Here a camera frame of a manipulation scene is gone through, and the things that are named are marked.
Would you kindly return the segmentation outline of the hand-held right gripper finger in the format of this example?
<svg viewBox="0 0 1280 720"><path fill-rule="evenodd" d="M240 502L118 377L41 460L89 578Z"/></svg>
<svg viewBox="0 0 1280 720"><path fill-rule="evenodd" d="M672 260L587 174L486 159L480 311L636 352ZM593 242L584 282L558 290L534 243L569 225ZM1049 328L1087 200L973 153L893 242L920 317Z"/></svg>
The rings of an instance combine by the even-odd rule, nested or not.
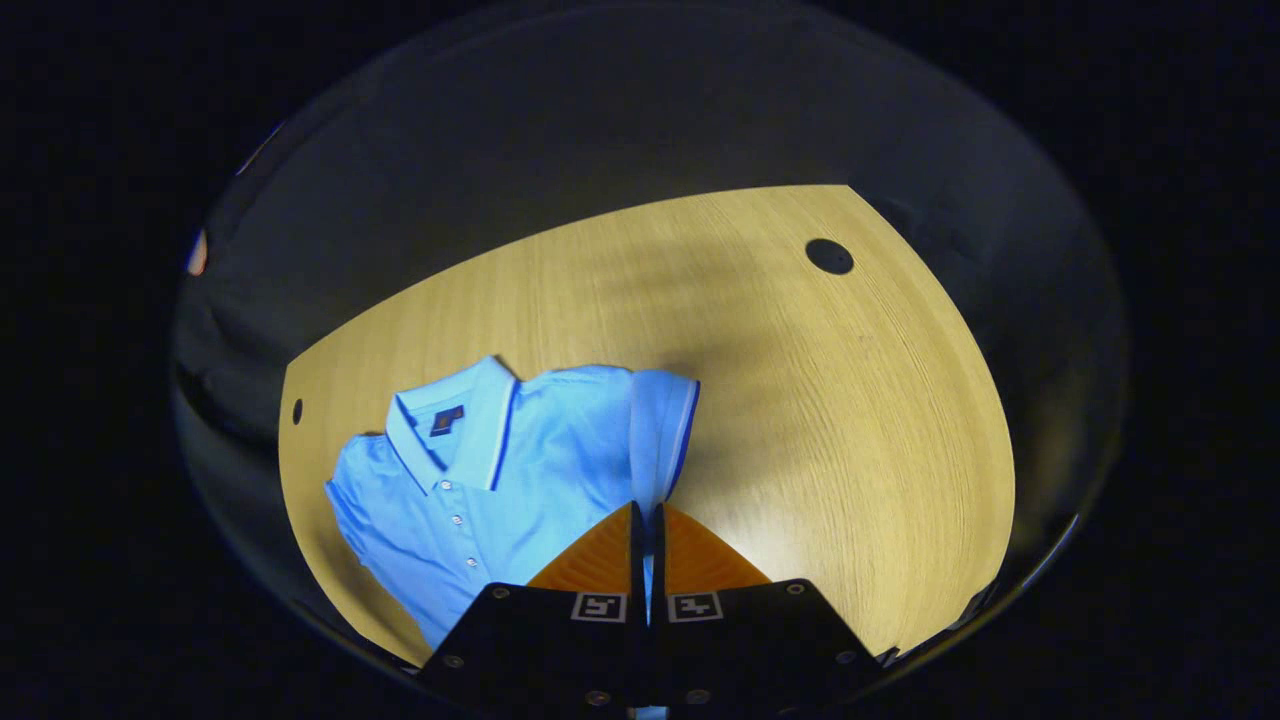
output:
<svg viewBox="0 0 1280 720"><path fill-rule="evenodd" d="M530 582L485 585L417 687L468 716L625 716L646 624L643 516L627 503Z"/></svg>
<svg viewBox="0 0 1280 720"><path fill-rule="evenodd" d="M655 511L650 688L673 716L817 716L886 670L818 585L773 582L689 514Z"/></svg>

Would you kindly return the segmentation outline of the light blue T-shirt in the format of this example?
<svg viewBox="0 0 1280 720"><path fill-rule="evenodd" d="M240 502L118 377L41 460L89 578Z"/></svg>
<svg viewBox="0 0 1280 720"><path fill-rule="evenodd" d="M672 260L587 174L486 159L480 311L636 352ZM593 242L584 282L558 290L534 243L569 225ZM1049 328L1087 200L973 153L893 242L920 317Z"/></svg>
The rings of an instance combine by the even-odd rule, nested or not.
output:
<svg viewBox="0 0 1280 720"><path fill-rule="evenodd" d="M671 372L518 379L495 357L392 396L325 491L358 561L436 648L492 583L529 583L617 509L678 484L700 402Z"/></svg>

